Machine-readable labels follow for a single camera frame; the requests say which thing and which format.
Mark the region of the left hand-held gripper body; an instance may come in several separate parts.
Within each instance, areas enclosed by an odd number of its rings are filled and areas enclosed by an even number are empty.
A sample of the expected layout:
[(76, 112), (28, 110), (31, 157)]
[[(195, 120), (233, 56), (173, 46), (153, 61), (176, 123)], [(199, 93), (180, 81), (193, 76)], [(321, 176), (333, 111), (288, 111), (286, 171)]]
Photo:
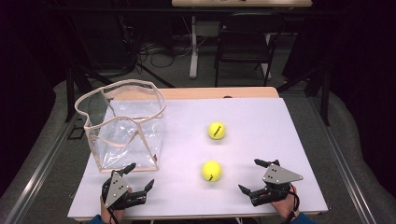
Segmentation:
[(144, 204), (147, 193), (144, 190), (130, 192), (122, 172), (113, 171), (111, 177), (102, 186), (102, 198), (106, 209), (123, 210)]

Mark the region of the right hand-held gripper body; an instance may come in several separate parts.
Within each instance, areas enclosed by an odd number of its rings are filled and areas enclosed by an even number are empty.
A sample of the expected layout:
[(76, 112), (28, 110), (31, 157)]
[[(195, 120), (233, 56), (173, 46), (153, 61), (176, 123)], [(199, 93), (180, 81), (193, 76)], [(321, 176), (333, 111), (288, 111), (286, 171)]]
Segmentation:
[(287, 198), (291, 189), (291, 183), (303, 179), (301, 175), (279, 165), (271, 164), (262, 178), (265, 187), (250, 193), (251, 203), (254, 206), (258, 206), (282, 201)]

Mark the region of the transparent bag with beige trim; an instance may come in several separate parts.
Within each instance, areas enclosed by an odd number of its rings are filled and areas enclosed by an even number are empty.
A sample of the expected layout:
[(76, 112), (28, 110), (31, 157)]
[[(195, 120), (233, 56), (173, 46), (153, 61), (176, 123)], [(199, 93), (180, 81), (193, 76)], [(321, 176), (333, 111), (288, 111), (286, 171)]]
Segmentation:
[(151, 82), (128, 79), (82, 95), (75, 103), (84, 117), (88, 144), (101, 173), (131, 163), (138, 171), (159, 168), (166, 99)]

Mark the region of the yellow tennis ball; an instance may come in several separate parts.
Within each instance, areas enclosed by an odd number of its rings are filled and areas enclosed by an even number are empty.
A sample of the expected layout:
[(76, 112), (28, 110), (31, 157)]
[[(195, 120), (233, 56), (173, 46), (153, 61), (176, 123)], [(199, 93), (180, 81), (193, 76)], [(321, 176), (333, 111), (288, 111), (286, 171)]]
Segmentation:
[(221, 177), (221, 174), (221, 166), (216, 161), (207, 161), (202, 166), (202, 176), (206, 181), (218, 181)]
[(225, 126), (220, 121), (214, 121), (208, 126), (208, 134), (214, 140), (220, 140), (225, 135)]

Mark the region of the person's left hand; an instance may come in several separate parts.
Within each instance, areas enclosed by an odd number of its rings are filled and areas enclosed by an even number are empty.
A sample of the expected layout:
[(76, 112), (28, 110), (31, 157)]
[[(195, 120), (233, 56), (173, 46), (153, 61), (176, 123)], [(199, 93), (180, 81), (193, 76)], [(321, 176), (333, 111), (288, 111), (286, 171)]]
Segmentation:
[(125, 211), (124, 210), (114, 210), (112, 213), (110, 213), (104, 204), (103, 198), (100, 198), (101, 202), (101, 218), (106, 224), (118, 224), (121, 223), (121, 221), (124, 218)]

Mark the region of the person's right hand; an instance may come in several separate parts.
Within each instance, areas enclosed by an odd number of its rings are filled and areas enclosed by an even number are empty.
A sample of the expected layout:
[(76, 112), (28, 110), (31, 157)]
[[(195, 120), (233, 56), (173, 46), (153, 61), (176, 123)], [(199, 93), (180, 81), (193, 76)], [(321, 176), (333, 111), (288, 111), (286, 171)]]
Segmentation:
[(286, 199), (271, 203), (271, 205), (275, 208), (275, 210), (282, 218), (288, 219), (290, 217), (290, 214), (293, 214), (292, 219), (295, 219), (297, 218), (297, 216), (300, 215), (300, 211), (298, 209), (295, 209), (295, 204), (297, 203), (297, 199), (294, 197), (294, 195), (296, 193), (297, 193), (296, 188), (291, 187), (290, 193), (288, 194)]

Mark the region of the black folding chair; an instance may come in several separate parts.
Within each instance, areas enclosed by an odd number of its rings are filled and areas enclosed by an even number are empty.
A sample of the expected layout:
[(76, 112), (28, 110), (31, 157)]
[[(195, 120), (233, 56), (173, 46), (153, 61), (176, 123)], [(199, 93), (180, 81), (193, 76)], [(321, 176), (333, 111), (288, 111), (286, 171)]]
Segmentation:
[(276, 14), (239, 12), (226, 16), (219, 23), (218, 45), (215, 54), (215, 86), (219, 83), (220, 63), (267, 64), (263, 85), (268, 82), (276, 41), (283, 31), (285, 20)]

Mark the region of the dark curtain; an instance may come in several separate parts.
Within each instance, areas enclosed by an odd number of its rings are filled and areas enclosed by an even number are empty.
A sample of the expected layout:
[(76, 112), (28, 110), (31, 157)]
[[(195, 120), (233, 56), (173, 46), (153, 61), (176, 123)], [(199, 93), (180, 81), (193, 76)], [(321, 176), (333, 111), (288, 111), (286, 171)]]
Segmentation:
[(65, 79), (64, 57), (39, 0), (0, 0), (0, 197), (21, 169)]
[(396, 0), (312, 0), (333, 20), (307, 20), (283, 70), (293, 80), (332, 55), (331, 92), (355, 120), (363, 159), (396, 197)]

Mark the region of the white desk with wooden top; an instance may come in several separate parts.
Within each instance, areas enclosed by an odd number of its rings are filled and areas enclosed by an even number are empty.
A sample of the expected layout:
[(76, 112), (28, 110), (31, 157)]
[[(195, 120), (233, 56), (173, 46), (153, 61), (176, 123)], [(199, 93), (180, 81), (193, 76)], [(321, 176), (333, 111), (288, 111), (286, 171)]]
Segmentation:
[[(311, 7), (312, 0), (172, 0), (172, 6), (177, 9), (290, 9)], [(191, 66), (190, 78), (198, 76), (198, 36), (214, 36), (218, 21), (200, 21), (195, 15), (191, 15)]]

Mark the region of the black rectangular frame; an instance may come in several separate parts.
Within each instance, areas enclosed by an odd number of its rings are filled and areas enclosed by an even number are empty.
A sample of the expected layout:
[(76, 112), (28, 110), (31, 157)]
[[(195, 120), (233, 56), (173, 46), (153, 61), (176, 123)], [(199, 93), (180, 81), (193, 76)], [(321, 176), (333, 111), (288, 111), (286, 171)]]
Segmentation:
[(77, 118), (74, 122), (74, 125), (67, 136), (68, 140), (80, 140), (84, 136), (84, 121), (82, 118)]

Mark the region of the metal floor rail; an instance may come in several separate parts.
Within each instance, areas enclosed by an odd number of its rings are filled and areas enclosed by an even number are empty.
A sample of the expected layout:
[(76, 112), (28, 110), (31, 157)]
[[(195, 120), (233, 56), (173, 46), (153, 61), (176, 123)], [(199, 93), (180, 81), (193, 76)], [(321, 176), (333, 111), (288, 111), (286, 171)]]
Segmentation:
[(56, 162), (67, 135), (71, 133), (78, 118), (79, 115), (75, 114), (63, 125), (62, 129), (56, 136), (54, 143), (49, 148), (49, 151), (44, 155), (32, 177), (27, 182), (21, 196), (15, 202), (12, 210), (5, 220), (5, 224), (21, 224), (31, 204), (35, 200), (37, 193), (40, 191), (48, 174), (50, 173), (53, 164)]
[(358, 185), (356, 178), (352, 174), (350, 167), (339, 147), (330, 126), (327, 126), (320, 115), (320, 105), (316, 98), (309, 98), (308, 102), (315, 114), (317, 123), (320, 129), (325, 133), (326, 138), (330, 144), (332, 159), (339, 171), (339, 174), (344, 182), (346, 191), (348, 192), (349, 198), (354, 204), (355, 210), (357, 211), (362, 224), (377, 224), (375, 217), (366, 202), (361, 188)]

